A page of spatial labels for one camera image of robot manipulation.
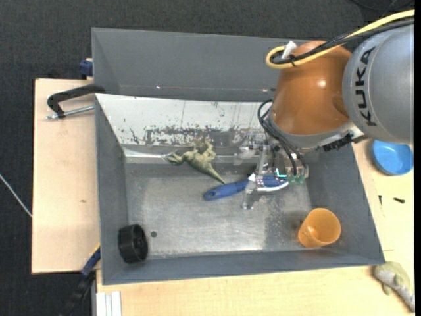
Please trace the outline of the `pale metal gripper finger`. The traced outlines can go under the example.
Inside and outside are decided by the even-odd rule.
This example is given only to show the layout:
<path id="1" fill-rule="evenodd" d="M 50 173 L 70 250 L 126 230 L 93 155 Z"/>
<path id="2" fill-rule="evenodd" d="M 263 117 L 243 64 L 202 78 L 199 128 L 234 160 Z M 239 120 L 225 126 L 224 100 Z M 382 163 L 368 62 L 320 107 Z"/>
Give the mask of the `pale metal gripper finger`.
<path id="1" fill-rule="evenodd" d="M 243 202 L 241 208 L 244 210 L 251 210 L 253 208 L 255 198 L 259 194 L 258 186 L 255 181 L 248 180 L 244 189 Z"/>
<path id="2" fill-rule="evenodd" d="M 262 145 L 259 149 L 259 161 L 255 169 L 256 177 L 263 177 L 264 175 L 270 174 L 270 146 Z"/>

